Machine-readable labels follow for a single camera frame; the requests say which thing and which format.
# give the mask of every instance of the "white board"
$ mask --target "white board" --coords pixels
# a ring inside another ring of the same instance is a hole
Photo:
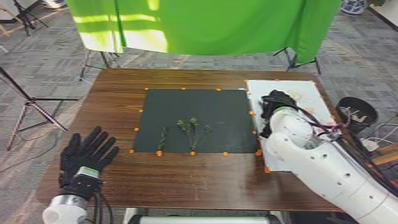
[[[298,101],[298,106],[303,109],[306,109],[308,112],[315,115],[322,124],[328,125],[337,124],[314,81],[250,80],[248,89],[250,89],[248,93],[251,99],[251,107],[257,113],[255,125],[258,133],[262,133],[266,128],[266,120],[262,118],[264,108],[260,105],[262,96],[269,95],[273,90],[280,90],[290,95],[290,97]],[[273,154],[267,152],[266,142],[267,139],[260,137],[266,163],[271,168],[271,171],[290,171],[287,164],[274,158]]]

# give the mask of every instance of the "plant sprig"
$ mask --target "plant sprig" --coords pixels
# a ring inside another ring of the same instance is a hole
[[[200,120],[196,117],[193,117],[187,122],[179,120],[179,127],[189,138],[191,150],[196,151],[212,133],[210,125],[205,125],[205,136],[200,135]]]
[[[166,148],[166,139],[168,139],[170,129],[164,127],[163,129],[163,135],[161,135],[161,141],[159,141],[159,148],[157,150],[164,151]]]

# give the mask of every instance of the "light stand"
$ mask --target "light stand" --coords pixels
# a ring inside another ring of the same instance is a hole
[[[59,107],[61,107],[61,104],[65,103],[65,101],[79,101],[79,99],[36,98],[36,97],[31,97],[3,67],[0,67],[0,74],[3,74],[3,76],[6,78],[6,80],[4,80],[6,84],[11,85],[11,87],[15,88],[15,90],[19,92],[19,94],[26,98],[24,109],[22,109],[20,118],[19,118],[19,121],[17,121],[15,131],[13,131],[10,144],[8,144],[8,151],[10,151],[11,147],[13,147],[15,140],[17,140],[19,133],[27,131],[31,128],[40,127],[47,123],[52,123],[65,131],[68,131],[67,127],[63,126],[63,124],[56,120],[56,114],[58,114]],[[56,111],[54,111],[54,114],[49,114],[47,110],[38,105],[38,101],[61,101],[59,105],[58,105],[58,108],[56,108]],[[24,118],[26,118],[26,115],[27,115],[29,108],[36,109],[36,111],[40,112],[42,116],[47,118],[47,122],[42,122],[40,124],[29,126],[27,128],[22,128],[22,122],[24,122]]]
[[[15,1],[15,6],[19,9],[19,13],[20,13],[20,19],[22,19],[22,23],[24,23],[24,28],[26,28],[26,32],[27,32],[27,36],[31,36],[29,34],[29,29],[36,29],[36,26],[33,24],[33,21],[29,19],[29,15],[35,17],[35,19],[40,21],[40,23],[45,25],[45,27],[49,27],[47,23],[42,21],[42,19],[35,16],[35,14],[29,12],[27,8],[22,6],[20,2],[17,0]]]

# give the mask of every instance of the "green backdrop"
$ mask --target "green backdrop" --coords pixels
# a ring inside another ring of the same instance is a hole
[[[191,55],[292,47],[314,60],[340,0],[68,0],[86,47]]]

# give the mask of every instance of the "floor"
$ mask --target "floor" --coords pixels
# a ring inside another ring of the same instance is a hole
[[[68,9],[52,11],[42,6],[35,10],[51,28],[38,25],[33,36],[26,36],[19,25],[6,24],[13,37],[0,37],[0,66],[13,75],[27,92],[42,97],[70,97],[83,99],[61,107],[59,120],[67,126],[83,105],[84,97],[97,80],[100,70],[90,69],[88,82],[79,81],[83,58],[86,48],[83,45],[77,28]],[[287,58],[273,54],[242,56],[187,56],[170,55],[129,49],[118,59],[125,68],[170,68],[170,69],[223,69],[223,70],[285,70]],[[321,76],[328,94],[338,103],[346,96],[365,99],[379,111],[379,123],[398,112],[398,33],[385,24],[376,15],[367,12],[362,16],[338,14],[328,40],[319,53],[324,75]],[[102,66],[100,56],[93,56],[93,64]],[[298,71],[315,73],[315,66],[308,65]],[[19,136],[11,152],[6,144],[19,119],[24,100],[10,86],[0,82],[0,223],[42,223],[42,212],[47,205],[36,201],[35,193],[40,185],[47,166],[59,151],[65,133],[45,125]],[[52,111],[58,103],[43,103]],[[33,112],[27,115],[26,125],[42,121]],[[27,158],[49,153],[22,165],[4,170]],[[196,215],[202,211],[152,210],[154,214]],[[118,219],[123,209],[116,209]],[[262,215],[262,212],[246,212],[239,215]]]

